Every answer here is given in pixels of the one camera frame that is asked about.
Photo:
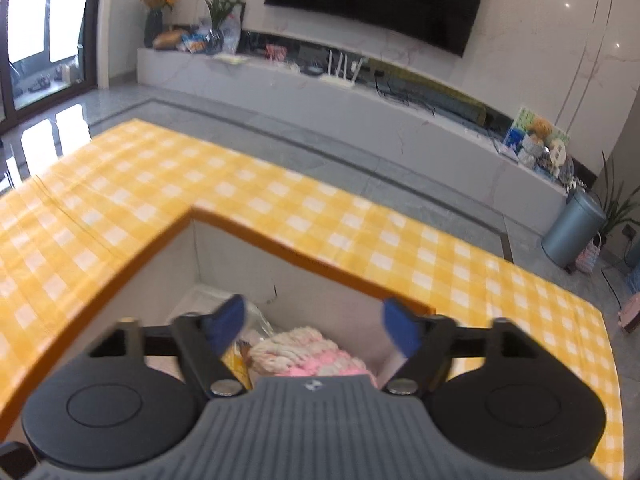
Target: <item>wooden edge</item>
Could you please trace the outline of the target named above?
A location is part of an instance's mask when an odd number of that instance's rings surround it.
[[[15,389],[7,404],[0,412],[0,439],[4,440],[14,422],[20,416],[22,407],[31,392],[46,378],[47,374],[55,366],[73,341],[84,330],[94,317],[102,310],[105,304],[113,298],[120,289],[149,261],[166,247],[181,231],[188,227],[191,220],[204,222],[213,227],[240,238],[254,247],[276,256],[296,267],[308,270],[357,290],[367,296],[378,300],[385,300],[395,296],[416,314],[428,316],[435,313],[429,305],[412,300],[402,294],[393,294],[384,286],[364,280],[360,276],[337,269],[297,252],[294,249],[283,246],[264,235],[258,234],[250,228],[237,224],[230,219],[215,213],[193,207],[171,224],[144,250],[138,253],[114,278],[98,292],[87,306],[64,328],[53,340],[46,352],[30,368],[20,385]]]
[[[430,316],[435,314],[435,309],[425,303],[415,301],[414,299],[402,294],[391,292],[388,288],[375,282],[365,280],[356,274],[338,269],[337,267],[332,267],[324,262],[306,256],[295,249],[284,246],[272,238],[261,235],[253,231],[251,228],[220,216],[215,212],[206,211],[197,208],[196,206],[194,206],[191,211],[191,217],[194,220],[222,229],[223,231],[240,238],[254,247],[285,260],[291,265],[301,267],[302,269],[332,280],[332,282],[345,285],[366,294],[367,296],[376,298],[377,300],[386,300],[390,296],[394,296],[420,316]]]
[[[189,212],[177,219],[148,246],[130,260],[113,279],[85,306],[80,313],[65,326],[64,330],[53,340],[49,348],[43,352],[36,363],[27,371],[20,385],[14,390],[9,401],[0,412],[0,441],[4,440],[9,430],[20,416],[22,407],[31,392],[47,377],[51,369],[64,355],[73,341],[84,330],[105,304],[149,261],[166,247],[175,237],[188,227],[191,221]]]

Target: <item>silver bolt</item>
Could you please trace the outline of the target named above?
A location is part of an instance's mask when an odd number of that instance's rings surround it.
[[[242,384],[233,379],[221,379],[211,385],[211,393],[219,397],[233,397],[242,391]]]
[[[386,389],[394,395],[413,395],[418,391],[418,383],[412,379],[394,379]]]

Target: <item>pink and white knitted item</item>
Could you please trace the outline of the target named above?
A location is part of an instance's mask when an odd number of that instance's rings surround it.
[[[281,377],[347,376],[366,374],[376,380],[364,362],[340,350],[318,330],[297,328],[266,339],[249,350],[260,375]]]

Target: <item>wall socket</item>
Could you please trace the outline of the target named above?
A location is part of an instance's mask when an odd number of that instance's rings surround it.
[[[633,241],[636,236],[636,230],[631,227],[631,225],[627,224],[622,228],[622,234],[628,238],[630,242]]]

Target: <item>yellow cloth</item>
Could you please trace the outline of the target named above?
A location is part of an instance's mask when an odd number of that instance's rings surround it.
[[[513,319],[600,396],[607,427],[593,463],[622,478],[618,377],[589,303],[388,208],[139,120],[0,200],[0,417],[105,287],[177,222],[207,215],[462,325]],[[460,360],[454,373],[479,362]]]

